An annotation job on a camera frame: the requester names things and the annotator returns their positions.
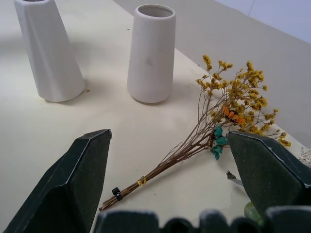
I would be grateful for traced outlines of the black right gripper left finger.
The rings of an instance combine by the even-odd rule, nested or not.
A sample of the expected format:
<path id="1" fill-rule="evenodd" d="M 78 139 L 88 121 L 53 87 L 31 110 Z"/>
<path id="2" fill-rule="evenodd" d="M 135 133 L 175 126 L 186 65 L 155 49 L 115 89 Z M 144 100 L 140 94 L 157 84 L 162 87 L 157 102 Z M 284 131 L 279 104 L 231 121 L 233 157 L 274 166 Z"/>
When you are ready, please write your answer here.
<path id="1" fill-rule="evenodd" d="M 3 233 L 89 233 L 102 195 L 111 130 L 86 133 L 42 176 Z"/>

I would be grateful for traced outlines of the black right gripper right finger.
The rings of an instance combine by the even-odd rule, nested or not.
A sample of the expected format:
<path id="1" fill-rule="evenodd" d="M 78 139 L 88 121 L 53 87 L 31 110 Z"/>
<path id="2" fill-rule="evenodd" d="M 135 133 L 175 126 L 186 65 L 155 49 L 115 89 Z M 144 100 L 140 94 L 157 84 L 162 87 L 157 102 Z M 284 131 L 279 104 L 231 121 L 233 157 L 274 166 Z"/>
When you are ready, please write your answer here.
<path id="1" fill-rule="evenodd" d="M 244 189 L 260 216 L 274 206 L 311 206 L 311 168 L 276 140 L 252 133 L 226 135 Z"/>

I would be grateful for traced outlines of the white twisted faceted vase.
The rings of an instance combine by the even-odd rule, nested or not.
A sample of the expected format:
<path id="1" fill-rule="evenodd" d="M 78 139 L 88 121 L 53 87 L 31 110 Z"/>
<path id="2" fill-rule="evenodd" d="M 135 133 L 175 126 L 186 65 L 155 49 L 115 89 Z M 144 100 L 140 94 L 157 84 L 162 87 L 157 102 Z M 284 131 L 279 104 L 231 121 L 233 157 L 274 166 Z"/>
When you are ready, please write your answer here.
<path id="1" fill-rule="evenodd" d="M 14 0 L 38 95 L 49 102 L 76 98 L 85 89 L 54 0 Z"/>

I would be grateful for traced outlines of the white round cylindrical vase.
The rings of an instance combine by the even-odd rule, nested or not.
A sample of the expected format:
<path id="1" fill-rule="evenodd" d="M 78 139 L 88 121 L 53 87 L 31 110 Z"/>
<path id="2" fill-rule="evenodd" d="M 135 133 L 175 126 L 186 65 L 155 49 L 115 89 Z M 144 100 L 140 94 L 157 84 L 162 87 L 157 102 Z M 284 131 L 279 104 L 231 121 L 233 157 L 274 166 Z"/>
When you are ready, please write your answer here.
<path id="1" fill-rule="evenodd" d="M 127 90 L 143 103 L 158 103 L 172 92 L 176 13 L 157 4 L 134 13 Z"/>

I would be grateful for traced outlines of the green leaf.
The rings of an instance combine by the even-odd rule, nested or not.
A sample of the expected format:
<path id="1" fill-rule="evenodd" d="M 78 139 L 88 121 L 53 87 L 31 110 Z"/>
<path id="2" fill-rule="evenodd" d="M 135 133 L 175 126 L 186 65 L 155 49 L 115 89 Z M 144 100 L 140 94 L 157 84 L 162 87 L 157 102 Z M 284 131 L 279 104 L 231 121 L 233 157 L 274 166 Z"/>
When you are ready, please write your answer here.
<path id="1" fill-rule="evenodd" d="M 258 223 L 259 225 L 263 225 L 264 222 L 260 217 L 259 213 L 257 212 L 256 208 L 254 207 L 252 202 L 248 202 L 244 207 L 244 216 L 248 219 L 251 219 Z"/>

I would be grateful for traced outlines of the yellow dried flower bouquet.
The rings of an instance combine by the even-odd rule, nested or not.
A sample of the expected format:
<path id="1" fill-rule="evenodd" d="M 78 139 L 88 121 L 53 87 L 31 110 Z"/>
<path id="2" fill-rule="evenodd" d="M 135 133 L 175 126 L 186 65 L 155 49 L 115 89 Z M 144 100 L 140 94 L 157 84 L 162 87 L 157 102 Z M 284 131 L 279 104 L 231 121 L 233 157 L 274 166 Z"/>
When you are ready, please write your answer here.
<path id="1" fill-rule="evenodd" d="M 269 132 L 275 124 L 278 109 L 269 113 L 263 111 L 268 101 L 260 91 L 266 92 L 268 87 L 263 83 L 262 70 L 254 69 L 252 62 L 247 61 L 246 68 L 241 68 L 233 79 L 227 81 L 222 74 L 233 67 L 232 63 L 220 60 L 217 67 L 213 68 L 207 55 L 203 55 L 202 59 L 206 65 L 206 74 L 196 80 L 200 94 L 194 129 L 148 174 L 122 191 L 113 189 L 113 196 L 102 203 L 100 211 L 111 208 L 162 172 L 203 151 L 208 151 L 219 160 L 223 149 L 229 146 L 225 133 L 231 129 L 274 137 L 282 146 L 291 146 L 286 132 L 280 129 Z"/>

